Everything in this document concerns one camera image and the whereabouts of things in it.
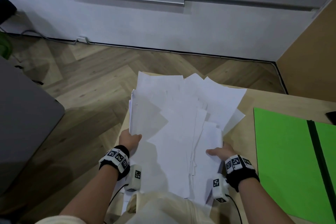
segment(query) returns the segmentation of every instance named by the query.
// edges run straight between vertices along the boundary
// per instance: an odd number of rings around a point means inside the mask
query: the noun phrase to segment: wall outlet
[[[81,42],[81,43],[86,43],[86,44],[89,43],[86,36],[78,36],[77,40],[78,40],[78,42]]]

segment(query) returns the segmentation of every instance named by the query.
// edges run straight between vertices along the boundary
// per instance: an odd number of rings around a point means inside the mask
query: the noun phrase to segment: table
[[[160,74],[147,73],[148,75],[156,76]],[[317,122],[331,124],[325,113],[336,111],[336,103],[322,101],[317,99],[303,98],[290,96],[279,93],[266,92],[261,90],[247,89],[245,96],[241,100],[238,109],[242,111],[246,116],[241,120],[237,126],[235,126],[228,134],[223,138],[225,142],[228,142],[233,146],[238,154],[247,157],[253,166],[257,170],[257,152],[255,143],[255,131],[254,131],[254,114],[253,108],[263,108],[269,111],[274,111],[290,116],[302,118],[305,120],[313,120]],[[124,123],[120,131],[129,127],[129,112],[125,117]],[[119,136],[116,141],[116,145],[119,144]],[[230,195],[233,197],[238,205],[241,218],[244,224],[247,224],[245,211],[240,199],[239,193],[233,188],[229,189]],[[122,204],[122,197],[118,198],[117,205]],[[210,218],[215,223],[240,223],[237,210],[233,203],[219,204],[214,201]],[[305,221],[291,216],[297,224],[308,224],[309,221]]]

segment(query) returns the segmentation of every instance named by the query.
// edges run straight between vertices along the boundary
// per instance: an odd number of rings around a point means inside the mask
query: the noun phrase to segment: herringbone floor
[[[66,109],[8,192],[0,213],[16,209],[22,223],[58,214],[95,175],[98,160],[116,140],[138,71],[193,73],[222,84],[283,93],[271,64],[179,55],[101,45],[11,39],[14,55],[31,79]],[[11,63],[18,62],[12,58]]]

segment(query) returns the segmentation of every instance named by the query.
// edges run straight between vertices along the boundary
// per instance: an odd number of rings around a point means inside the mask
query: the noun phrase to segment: green board
[[[315,122],[328,172],[336,189],[336,126]]]
[[[260,182],[287,213],[335,223],[307,121],[254,108]]]

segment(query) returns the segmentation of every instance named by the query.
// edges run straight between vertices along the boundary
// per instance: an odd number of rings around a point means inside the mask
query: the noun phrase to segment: wristband
[[[258,182],[260,182],[254,167],[245,157],[234,155],[228,158],[225,161],[225,168],[227,173],[226,181],[237,192],[239,192],[238,185],[242,180],[247,178],[255,178],[258,180]]]
[[[123,145],[118,145],[109,150],[104,157],[99,160],[99,169],[104,165],[110,165],[118,170],[118,181],[128,175],[129,166],[129,151]]]

